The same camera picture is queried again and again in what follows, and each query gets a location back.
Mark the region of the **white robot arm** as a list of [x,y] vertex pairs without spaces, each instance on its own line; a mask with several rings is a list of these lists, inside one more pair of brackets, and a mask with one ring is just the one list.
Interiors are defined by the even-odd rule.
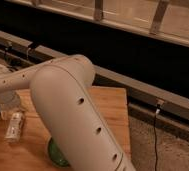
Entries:
[[0,74],[0,94],[28,89],[36,112],[74,171],[136,171],[92,101],[95,77],[84,55]]

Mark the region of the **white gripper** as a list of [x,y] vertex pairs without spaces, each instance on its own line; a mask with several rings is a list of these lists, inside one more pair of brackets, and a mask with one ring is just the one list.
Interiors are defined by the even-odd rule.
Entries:
[[7,102],[0,102],[0,111],[2,113],[9,113],[14,111],[15,109],[19,108],[21,105],[20,101],[7,101]]

